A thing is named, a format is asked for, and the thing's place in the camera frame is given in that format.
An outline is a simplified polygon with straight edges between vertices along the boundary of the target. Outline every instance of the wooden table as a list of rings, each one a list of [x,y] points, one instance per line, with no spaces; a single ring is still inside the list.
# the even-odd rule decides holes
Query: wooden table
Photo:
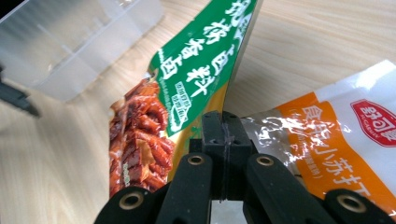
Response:
[[[109,106],[208,0],[162,2],[158,26],[74,100],[28,90],[41,119],[0,104],[2,224],[95,220],[108,200]],[[395,37],[392,0],[264,0],[225,110],[264,111],[382,60],[396,62]]]

